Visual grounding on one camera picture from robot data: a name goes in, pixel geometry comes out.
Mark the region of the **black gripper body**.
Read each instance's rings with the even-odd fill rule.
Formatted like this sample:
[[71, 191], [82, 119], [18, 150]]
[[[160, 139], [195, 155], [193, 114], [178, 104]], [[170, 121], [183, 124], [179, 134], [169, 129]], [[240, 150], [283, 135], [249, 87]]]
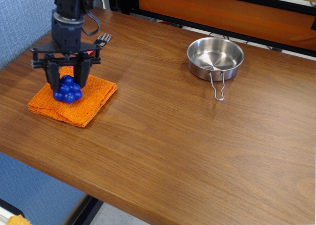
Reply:
[[92, 36], [100, 28], [98, 18], [91, 12], [88, 12], [87, 15], [97, 24], [97, 29], [92, 32], [87, 32], [83, 28], [83, 14], [80, 14], [77, 19], [69, 19], [53, 10], [51, 41], [31, 48], [32, 67], [47, 69], [49, 62], [57, 63], [59, 66], [76, 65], [86, 59], [90, 59], [92, 64], [99, 64], [101, 46], [81, 41], [82, 33]]

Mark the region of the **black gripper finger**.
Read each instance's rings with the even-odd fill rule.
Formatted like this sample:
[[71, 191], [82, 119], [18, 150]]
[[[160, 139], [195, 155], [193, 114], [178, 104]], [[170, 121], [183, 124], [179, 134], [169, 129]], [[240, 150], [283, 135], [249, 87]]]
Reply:
[[75, 82], [81, 87], [85, 87], [91, 67], [91, 60], [85, 59], [74, 65]]
[[47, 82], [53, 91], [59, 91], [59, 65], [56, 62], [48, 61], [45, 69]]

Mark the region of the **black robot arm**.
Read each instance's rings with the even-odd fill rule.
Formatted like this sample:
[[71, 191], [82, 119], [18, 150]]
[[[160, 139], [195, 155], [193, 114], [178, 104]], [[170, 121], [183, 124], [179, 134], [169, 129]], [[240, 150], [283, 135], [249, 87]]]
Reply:
[[32, 67], [43, 69], [51, 89], [59, 91], [60, 67], [72, 66], [76, 83], [84, 87], [91, 66], [101, 62], [101, 45], [81, 41], [81, 34], [85, 32], [85, 15], [100, 25], [98, 18], [91, 13], [94, 0], [54, 0], [54, 3], [56, 8], [51, 15], [52, 39], [31, 48]]

